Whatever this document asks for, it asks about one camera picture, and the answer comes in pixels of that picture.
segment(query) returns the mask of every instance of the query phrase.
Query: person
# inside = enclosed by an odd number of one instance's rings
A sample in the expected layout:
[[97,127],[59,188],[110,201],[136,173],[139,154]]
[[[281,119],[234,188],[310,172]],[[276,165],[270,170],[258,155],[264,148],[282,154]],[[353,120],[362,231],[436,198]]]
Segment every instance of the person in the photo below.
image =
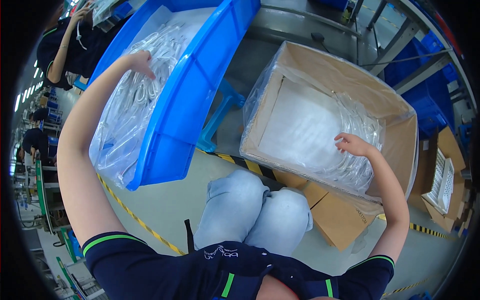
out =
[[28,119],[30,120],[30,122],[48,120],[49,112],[50,110],[48,108],[39,108],[35,112],[30,113]]
[[89,6],[90,2],[72,17],[62,20],[59,18],[63,14],[63,4],[59,6],[38,44],[36,56],[40,69],[51,83],[60,84],[59,87],[64,89],[72,85],[67,82],[67,74],[90,78],[110,42],[129,19],[121,20],[105,33],[100,28],[92,27],[92,10]]
[[207,203],[193,236],[196,251],[178,257],[161,255],[127,232],[97,178],[88,148],[102,110],[123,74],[132,70],[155,77],[148,66],[150,59],[148,51],[117,59],[80,96],[59,140],[63,203],[87,267],[108,297],[380,299],[407,236],[408,207],[382,154],[352,134],[340,133],[335,145],[342,152],[370,160],[387,225],[369,257],[341,276],[313,270],[290,257],[304,232],[312,228],[302,193],[288,188],[271,192],[246,170],[208,184]]
[[56,158],[48,157],[48,136],[39,128],[32,128],[25,132],[22,145],[18,147],[16,152],[17,161],[25,158],[25,151],[31,156],[32,164],[35,164],[35,152],[40,152],[40,160],[44,166],[56,165]]

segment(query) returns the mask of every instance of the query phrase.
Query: shirt logo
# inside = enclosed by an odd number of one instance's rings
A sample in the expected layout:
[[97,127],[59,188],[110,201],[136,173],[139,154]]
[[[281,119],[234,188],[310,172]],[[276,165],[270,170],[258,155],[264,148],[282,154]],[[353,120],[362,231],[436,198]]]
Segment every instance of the shirt logo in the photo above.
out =
[[213,251],[213,252],[207,252],[207,251],[204,250],[204,256],[205,256],[205,259],[212,259],[218,252],[220,252],[221,253],[220,256],[238,257],[239,254],[238,254],[237,251],[238,251],[238,249],[229,250],[229,249],[225,249],[222,245],[219,245],[215,249],[215,251]]

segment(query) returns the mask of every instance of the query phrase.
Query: black strap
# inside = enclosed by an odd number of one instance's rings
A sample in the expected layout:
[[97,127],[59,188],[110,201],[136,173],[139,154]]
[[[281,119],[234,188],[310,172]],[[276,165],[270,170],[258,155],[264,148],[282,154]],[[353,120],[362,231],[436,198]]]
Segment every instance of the black strap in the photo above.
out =
[[192,228],[190,227],[190,219],[186,219],[184,223],[187,229],[188,253],[192,253],[192,252],[195,252],[195,247],[193,246],[193,233],[192,233]]

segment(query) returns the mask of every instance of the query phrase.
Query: open cardboard box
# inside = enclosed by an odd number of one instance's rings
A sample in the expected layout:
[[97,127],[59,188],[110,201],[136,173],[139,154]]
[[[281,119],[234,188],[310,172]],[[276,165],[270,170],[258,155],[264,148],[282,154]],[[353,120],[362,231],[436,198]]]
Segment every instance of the open cardboard box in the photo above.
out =
[[[274,108],[281,102],[279,91],[284,85],[297,84],[302,89],[315,90],[317,94],[326,95],[316,98],[315,101],[320,98],[333,101],[336,94],[346,93],[354,101],[361,103],[373,117],[385,121],[382,155],[398,178],[404,193],[408,195],[416,173],[417,114],[391,87],[346,60],[290,42],[282,44],[264,73],[252,89],[258,92],[252,93],[245,105],[254,108],[242,136],[240,154],[243,157],[314,181],[327,192],[351,203],[366,214],[374,216],[383,213],[380,191],[374,180],[368,190],[361,193],[327,179],[307,166],[294,164],[261,151],[261,142],[270,136],[265,134],[267,125],[271,120],[276,120],[275,116],[278,117],[274,114]],[[282,99],[291,99],[299,105],[297,97]]]
[[313,222],[330,246],[345,250],[375,219],[329,193],[317,183],[292,173],[274,170],[277,180],[301,190],[312,211]]
[[[435,176],[435,162],[437,149],[440,149],[446,158],[451,158],[455,169],[453,193],[450,199],[448,213],[440,213],[433,205],[422,198],[422,194],[432,190],[433,177]],[[435,131],[428,140],[420,141],[417,175],[413,188],[408,197],[408,203],[421,211],[428,212],[432,220],[447,232],[451,232],[455,220],[464,210],[463,198],[465,180],[460,171],[465,169],[465,162],[460,148],[449,127],[442,131]]]

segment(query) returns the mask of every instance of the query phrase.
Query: light blue jeans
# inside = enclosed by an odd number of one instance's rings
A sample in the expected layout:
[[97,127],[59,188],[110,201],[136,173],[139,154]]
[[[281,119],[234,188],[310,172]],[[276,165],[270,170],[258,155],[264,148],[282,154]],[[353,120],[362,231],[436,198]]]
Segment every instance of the light blue jeans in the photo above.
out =
[[260,178],[245,170],[208,183],[206,202],[193,235],[196,250],[229,240],[291,256],[313,226],[307,199],[300,191],[270,192]]

